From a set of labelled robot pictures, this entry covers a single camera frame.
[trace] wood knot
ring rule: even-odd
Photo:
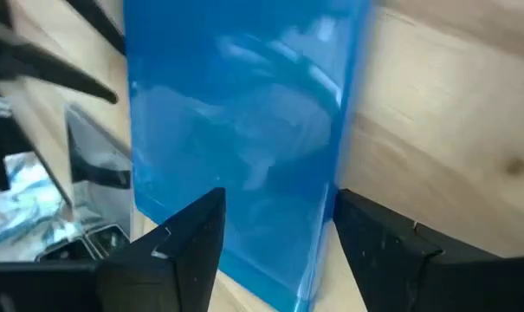
[[[519,177],[524,173],[524,160],[518,157],[512,158],[504,168],[510,177]]]

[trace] wood grain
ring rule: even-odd
[[[391,10],[377,25],[344,185],[524,255],[524,59]]]
[[[524,57],[524,0],[381,0],[382,5],[455,36]]]
[[[60,0],[10,0],[16,31],[55,55],[74,64],[114,90],[120,100],[104,100],[34,79],[25,79],[28,91],[49,96],[44,102],[59,114],[63,103],[82,106],[116,139],[130,145],[126,59],[91,28],[70,6]]]

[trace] blue plastic sheet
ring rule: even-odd
[[[161,223],[227,189],[220,269],[311,308],[370,0],[125,1],[133,183]]]

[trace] wooden surface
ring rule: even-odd
[[[112,88],[113,107],[25,79],[16,116],[68,182],[63,103],[130,144],[125,60],[61,0],[10,0],[17,30]],[[114,21],[120,6],[102,4]],[[495,254],[524,255],[524,0],[386,0],[370,48],[343,186]],[[147,231],[143,216],[135,220]],[[362,311],[331,235],[318,310]],[[268,308],[220,275],[214,311]]]

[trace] blue plastic bag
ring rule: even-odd
[[[227,190],[220,269],[311,307],[370,0],[125,1],[133,183],[160,223]]]

